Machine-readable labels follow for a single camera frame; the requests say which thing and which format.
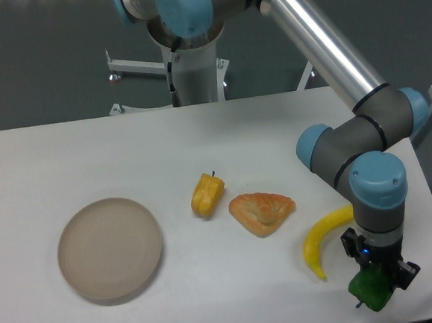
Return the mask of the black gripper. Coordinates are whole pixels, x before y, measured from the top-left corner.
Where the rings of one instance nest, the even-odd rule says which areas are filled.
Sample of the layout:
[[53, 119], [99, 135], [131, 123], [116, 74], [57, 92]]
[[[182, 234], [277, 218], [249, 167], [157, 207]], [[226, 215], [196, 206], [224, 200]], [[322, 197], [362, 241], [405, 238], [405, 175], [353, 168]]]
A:
[[362, 268], [370, 263], [378, 264], [385, 272], [392, 272], [392, 289], [408, 289], [421, 267], [402, 259], [401, 225], [385, 233], [368, 231], [361, 226], [356, 230], [359, 236], [353, 228], [348, 228], [340, 237], [347, 256], [357, 260]]

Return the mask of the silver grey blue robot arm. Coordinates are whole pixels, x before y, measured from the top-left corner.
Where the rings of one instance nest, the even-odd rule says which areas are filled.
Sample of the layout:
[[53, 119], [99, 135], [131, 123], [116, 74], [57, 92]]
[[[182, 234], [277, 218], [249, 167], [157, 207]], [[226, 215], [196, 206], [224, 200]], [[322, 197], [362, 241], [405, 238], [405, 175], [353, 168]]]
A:
[[112, 2], [125, 24], [145, 22], [163, 47], [174, 107], [219, 99], [216, 58], [203, 57], [201, 50], [213, 50], [228, 19], [249, 7], [272, 17], [354, 114], [338, 128], [309, 127], [295, 148], [311, 172], [353, 205], [357, 228], [342, 235], [345, 252], [362, 271], [377, 267], [390, 291], [411, 284], [419, 267], [401, 256], [406, 173], [388, 148], [426, 122], [422, 94], [390, 87], [311, 0]]

